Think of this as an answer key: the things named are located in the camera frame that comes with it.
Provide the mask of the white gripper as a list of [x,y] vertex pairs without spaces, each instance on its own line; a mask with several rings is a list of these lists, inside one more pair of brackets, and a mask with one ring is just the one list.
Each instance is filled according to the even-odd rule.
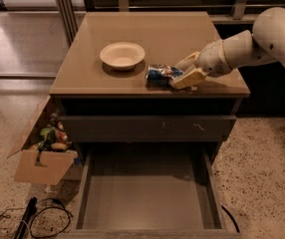
[[190,54],[179,61],[175,67],[185,71],[182,75],[170,82],[170,85],[176,90],[189,88],[202,83],[206,78],[206,73],[210,77],[218,78],[232,71],[232,68],[229,67],[225,58],[222,39],[206,45],[200,51],[200,54],[199,52]]

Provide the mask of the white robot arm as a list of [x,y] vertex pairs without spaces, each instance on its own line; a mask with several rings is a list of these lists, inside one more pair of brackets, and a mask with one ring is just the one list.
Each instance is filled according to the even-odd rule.
[[206,77],[218,78],[243,66],[261,66],[279,62],[285,68],[285,9],[263,11],[252,31],[245,30],[227,39],[207,44],[175,66],[183,74],[170,81],[177,89],[200,84]]

